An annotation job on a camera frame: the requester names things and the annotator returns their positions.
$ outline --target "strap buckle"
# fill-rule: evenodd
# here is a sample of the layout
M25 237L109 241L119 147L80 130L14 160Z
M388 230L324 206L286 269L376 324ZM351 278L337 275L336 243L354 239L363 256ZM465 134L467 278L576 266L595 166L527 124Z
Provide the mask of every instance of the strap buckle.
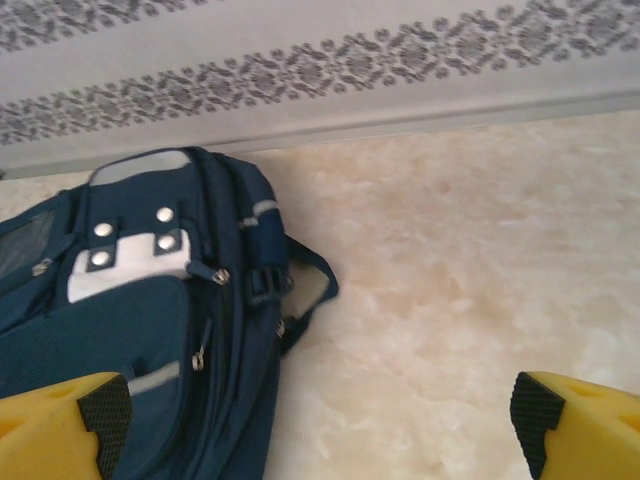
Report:
M250 306L278 301L293 288L293 279L283 269L256 268L247 274L246 299Z

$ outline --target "yellow object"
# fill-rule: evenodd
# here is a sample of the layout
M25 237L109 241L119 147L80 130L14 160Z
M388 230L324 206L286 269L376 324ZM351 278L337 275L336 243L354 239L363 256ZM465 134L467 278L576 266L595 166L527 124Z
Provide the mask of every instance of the yellow object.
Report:
M98 373L0 400L0 479L108 480L124 445L124 377Z
M520 373L511 420L536 480L640 479L636 395L552 373Z

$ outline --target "baseboard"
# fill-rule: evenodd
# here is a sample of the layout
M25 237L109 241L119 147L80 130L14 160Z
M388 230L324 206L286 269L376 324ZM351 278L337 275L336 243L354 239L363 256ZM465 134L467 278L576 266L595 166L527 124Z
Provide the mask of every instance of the baseboard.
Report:
M205 145L205 148L228 154L238 154L241 152L352 141L371 137L407 135L488 125L517 124L637 109L640 109L640 90L598 98L574 98L562 102L536 102L535 104L513 105L507 108L481 111L447 112L443 115L402 119L400 121L371 125L354 125L336 130L296 132L276 137ZM113 157L100 157L50 165L19 167L8 170L4 180L89 171L116 159Z

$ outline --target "shoulder strap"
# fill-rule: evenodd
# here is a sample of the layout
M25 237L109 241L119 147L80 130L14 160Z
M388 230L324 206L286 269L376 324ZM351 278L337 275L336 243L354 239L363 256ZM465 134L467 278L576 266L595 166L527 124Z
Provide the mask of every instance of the shoulder strap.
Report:
M285 355L307 330L316 308L336 297L340 290L338 280L324 258L289 236L287 236L287 246L291 258L314 267L327 277L328 282L323 293L299 317L284 319L285 332L282 336L282 355Z

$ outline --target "marble floor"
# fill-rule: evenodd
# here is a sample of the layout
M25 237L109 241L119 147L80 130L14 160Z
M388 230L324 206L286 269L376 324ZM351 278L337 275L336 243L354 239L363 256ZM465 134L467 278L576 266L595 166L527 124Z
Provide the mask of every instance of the marble floor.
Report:
M239 154L342 285L266 478L530 478L520 370L640 393L640 112ZM0 218L86 173L0 182Z

